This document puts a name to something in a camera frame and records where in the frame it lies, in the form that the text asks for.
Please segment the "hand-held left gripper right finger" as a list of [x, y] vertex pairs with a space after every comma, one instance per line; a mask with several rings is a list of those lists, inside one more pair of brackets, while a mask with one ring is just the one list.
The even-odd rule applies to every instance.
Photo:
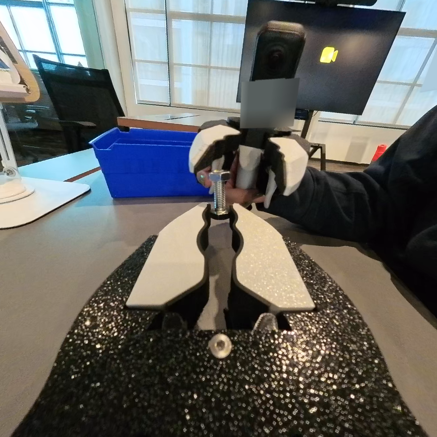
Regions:
[[238, 289], [270, 312], [315, 309], [282, 235], [241, 205], [229, 207], [232, 230], [232, 280]]

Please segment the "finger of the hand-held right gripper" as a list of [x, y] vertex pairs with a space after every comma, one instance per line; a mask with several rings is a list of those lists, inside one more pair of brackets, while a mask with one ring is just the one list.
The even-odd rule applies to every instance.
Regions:
[[188, 167], [192, 174], [210, 167], [228, 170], [242, 142], [242, 132], [227, 123], [204, 123], [189, 150]]
[[289, 196], [294, 193], [306, 171], [308, 153], [294, 137], [270, 137], [264, 148], [268, 164], [265, 196], [273, 196], [276, 189]]

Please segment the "person's right forearm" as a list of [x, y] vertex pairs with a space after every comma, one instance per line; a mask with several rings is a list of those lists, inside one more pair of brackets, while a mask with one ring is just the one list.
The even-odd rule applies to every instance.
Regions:
[[308, 167], [290, 196], [257, 207], [325, 237], [368, 246], [436, 316], [437, 108], [362, 172]]

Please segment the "white stand base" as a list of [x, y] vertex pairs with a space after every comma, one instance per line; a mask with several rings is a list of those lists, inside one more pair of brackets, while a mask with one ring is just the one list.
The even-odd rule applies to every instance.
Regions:
[[12, 229], [37, 221], [90, 191], [83, 183], [22, 177], [1, 114], [0, 228]]

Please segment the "silver hex bolt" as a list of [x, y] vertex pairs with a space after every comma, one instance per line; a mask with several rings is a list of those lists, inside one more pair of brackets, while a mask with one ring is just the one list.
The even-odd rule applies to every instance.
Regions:
[[226, 182], [230, 179], [229, 170], [214, 170], [209, 173], [209, 179], [214, 189], [214, 210], [217, 212], [228, 211], [226, 204]]

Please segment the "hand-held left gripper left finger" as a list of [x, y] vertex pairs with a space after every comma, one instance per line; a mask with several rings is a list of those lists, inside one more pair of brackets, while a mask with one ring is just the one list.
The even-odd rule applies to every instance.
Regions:
[[128, 297], [128, 308], [169, 309], [206, 284], [210, 211], [210, 204], [198, 204], [159, 232]]

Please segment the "wooden table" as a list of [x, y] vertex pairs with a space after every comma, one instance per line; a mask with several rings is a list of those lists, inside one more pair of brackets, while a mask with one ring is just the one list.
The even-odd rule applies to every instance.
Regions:
[[118, 117], [119, 128], [141, 128], [151, 130], [165, 130], [175, 132], [197, 133], [199, 127], [209, 121], [225, 120], [228, 117], [238, 117], [239, 114], [231, 112], [165, 112], [163, 114], [129, 115]]

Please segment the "blue plastic bin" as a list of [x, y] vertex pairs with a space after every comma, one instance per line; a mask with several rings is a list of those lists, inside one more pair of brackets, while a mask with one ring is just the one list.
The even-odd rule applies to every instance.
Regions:
[[112, 198], [209, 196], [190, 173], [196, 133], [112, 128], [89, 142]]

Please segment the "black display stand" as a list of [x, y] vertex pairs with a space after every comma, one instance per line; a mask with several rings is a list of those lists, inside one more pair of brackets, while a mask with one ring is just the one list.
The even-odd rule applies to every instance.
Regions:
[[303, 127], [298, 129], [300, 136], [310, 143], [308, 155], [313, 158], [320, 153], [320, 170], [326, 170], [326, 145], [324, 142], [318, 142], [315, 138], [315, 131], [320, 120], [320, 111], [296, 109], [295, 120], [303, 121]]

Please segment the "black mesh office chair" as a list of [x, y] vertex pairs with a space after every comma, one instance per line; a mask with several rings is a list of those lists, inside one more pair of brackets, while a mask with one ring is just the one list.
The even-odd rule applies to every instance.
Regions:
[[69, 153], [89, 149], [92, 139], [118, 126], [118, 118], [125, 113], [107, 69], [33, 58]]

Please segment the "wood-edged display board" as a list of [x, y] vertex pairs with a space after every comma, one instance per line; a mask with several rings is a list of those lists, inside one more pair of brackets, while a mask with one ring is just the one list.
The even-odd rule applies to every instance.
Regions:
[[0, 102], [34, 103], [40, 87], [6, 29], [0, 25]]

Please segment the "person's right hand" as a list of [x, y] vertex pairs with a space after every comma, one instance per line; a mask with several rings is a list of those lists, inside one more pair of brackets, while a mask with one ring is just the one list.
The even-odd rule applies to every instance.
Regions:
[[[232, 166], [229, 170], [230, 178], [226, 181], [225, 191], [226, 191], [226, 202], [228, 205], [239, 204], [247, 207], [253, 203], [263, 203], [265, 200], [265, 195], [259, 193], [257, 189], [241, 189], [236, 187], [236, 177], [239, 165], [238, 154], [235, 155]], [[205, 188], [210, 188], [212, 186], [212, 181], [209, 178], [211, 172], [211, 167], [206, 167], [205, 169], [196, 173], [196, 178], [198, 182]]]

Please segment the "black display screen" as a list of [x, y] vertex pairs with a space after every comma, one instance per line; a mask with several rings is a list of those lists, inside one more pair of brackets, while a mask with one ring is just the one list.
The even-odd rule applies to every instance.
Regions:
[[296, 108], [361, 115], [405, 12], [374, 1], [248, 1], [236, 101], [258, 79], [299, 79]]

